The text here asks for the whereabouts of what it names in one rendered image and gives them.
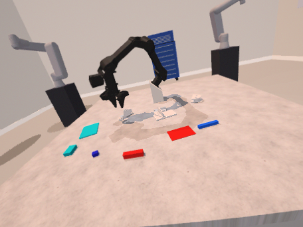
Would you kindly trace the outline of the small blue block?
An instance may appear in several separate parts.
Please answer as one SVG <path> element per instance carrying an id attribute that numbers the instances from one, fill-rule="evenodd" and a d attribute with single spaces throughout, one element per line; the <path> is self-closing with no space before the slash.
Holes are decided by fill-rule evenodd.
<path id="1" fill-rule="evenodd" d="M 92 152 L 92 156 L 93 156 L 93 157 L 96 157 L 96 156 L 98 156 L 98 155 L 99 155 L 99 152 L 98 152 L 98 151 Z"/>

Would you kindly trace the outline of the red rectangular block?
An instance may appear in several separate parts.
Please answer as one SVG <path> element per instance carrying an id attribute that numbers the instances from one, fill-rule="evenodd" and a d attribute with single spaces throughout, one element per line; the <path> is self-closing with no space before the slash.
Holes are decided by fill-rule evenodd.
<path id="1" fill-rule="evenodd" d="M 143 157 L 144 156 L 144 151 L 143 149 L 135 150 L 135 151 L 128 151 L 128 152 L 123 152 L 123 158 L 124 159 L 132 159 L 136 157 Z"/>

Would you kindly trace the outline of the teal flat block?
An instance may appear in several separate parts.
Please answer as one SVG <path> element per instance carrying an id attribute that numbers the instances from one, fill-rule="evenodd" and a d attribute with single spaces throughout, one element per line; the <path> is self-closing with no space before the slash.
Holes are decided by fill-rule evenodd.
<path id="1" fill-rule="evenodd" d="M 72 155 L 75 152 L 75 149 L 77 148 L 77 145 L 70 145 L 67 150 L 63 153 L 64 157 Z"/>

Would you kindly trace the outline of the blue rectangular bar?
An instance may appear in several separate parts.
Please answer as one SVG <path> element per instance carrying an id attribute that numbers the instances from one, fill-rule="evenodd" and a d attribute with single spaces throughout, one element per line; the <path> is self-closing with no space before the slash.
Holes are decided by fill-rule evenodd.
<path id="1" fill-rule="evenodd" d="M 206 127 L 209 127 L 209 126 L 212 126 L 212 125 L 217 125 L 219 124 L 219 122 L 217 120 L 214 120 L 214 121 L 209 121 L 207 123 L 202 123 L 200 125 L 197 125 L 197 127 L 199 129 L 203 129 L 203 128 L 206 128 Z"/>

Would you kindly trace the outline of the cyan flat plate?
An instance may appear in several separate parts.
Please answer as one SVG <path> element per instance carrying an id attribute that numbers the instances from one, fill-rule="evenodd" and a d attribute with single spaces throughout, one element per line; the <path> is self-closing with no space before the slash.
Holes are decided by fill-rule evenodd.
<path id="1" fill-rule="evenodd" d="M 83 139 L 83 138 L 89 137 L 91 135 L 96 135 L 97 130 L 98 130 L 98 124 L 99 123 L 95 123 L 95 124 L 84 127 L 82 130 L 82 133 L 80 134 L 79 139 Z"/>

